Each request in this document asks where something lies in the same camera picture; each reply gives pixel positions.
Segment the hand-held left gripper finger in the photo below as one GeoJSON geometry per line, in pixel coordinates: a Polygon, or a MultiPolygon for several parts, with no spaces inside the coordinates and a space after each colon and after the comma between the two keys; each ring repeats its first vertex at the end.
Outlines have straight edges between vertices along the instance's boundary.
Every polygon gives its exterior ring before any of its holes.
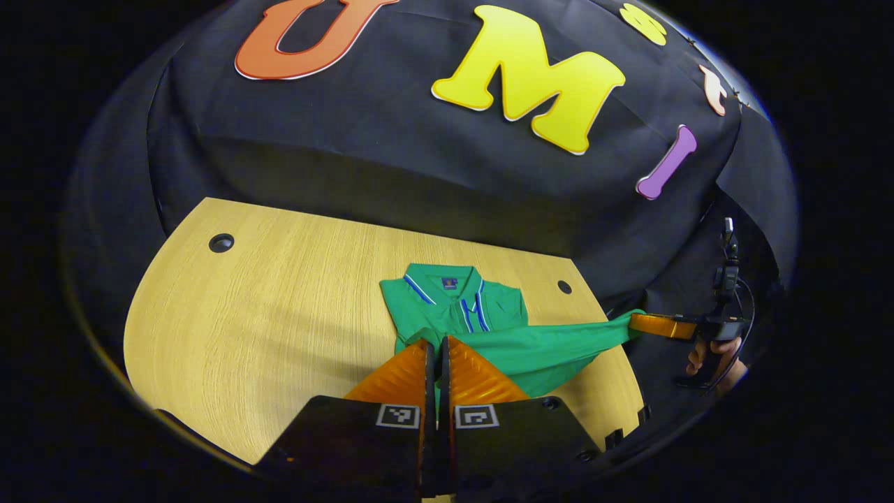
{"type": "Polygon", "coordinates": [[[255,468],[293,499],[422,499],[437,354],[418,340],[344,398],[310,398],[255,468]]]}
{"type": "Polygon", "coordinates": [[[441,342],[438,491],[456,499],[559,499],[603,467],[561,398],[511,394],[455,337],[441,342]]]}

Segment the green T-shirt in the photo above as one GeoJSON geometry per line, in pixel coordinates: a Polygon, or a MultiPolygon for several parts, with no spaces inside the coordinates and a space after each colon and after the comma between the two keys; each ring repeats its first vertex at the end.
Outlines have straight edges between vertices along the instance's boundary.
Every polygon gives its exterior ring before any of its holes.
{"type": "Polygon", "coordinates": [[[532,325],[522,290],[490,282],[472,266],[412,263],[380,287],[397,331],[395,351],[418,340],[438,348],[452,335],[530,397],[555,391],[634,337],[631,312],[606,322],[532,325]]]}

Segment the black backdrop cloth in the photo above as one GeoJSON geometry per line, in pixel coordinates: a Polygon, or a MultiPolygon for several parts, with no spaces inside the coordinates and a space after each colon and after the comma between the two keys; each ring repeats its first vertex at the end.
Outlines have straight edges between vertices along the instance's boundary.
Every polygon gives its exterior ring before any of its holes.
{"type": "Polygon", "coordinates": [[[87,337],[125,377],[124,323],[154,255],[204,198],[324,214],[571,258],[610,318],[711,305],[733,217],[757,303],[741,353],[779,338],[798,247],[791,163],[750,86],[655,0],[398,0],[331,66],[294,80],[237,70],[288,0],[227,0],[109,95],[76,157],[63,249],[87,337]],[[549,96],[504,116],[431,86],[494,4],[539,23],[550,66],[594,53],[623,71],[581,155],[534,134],[549,96]]]}

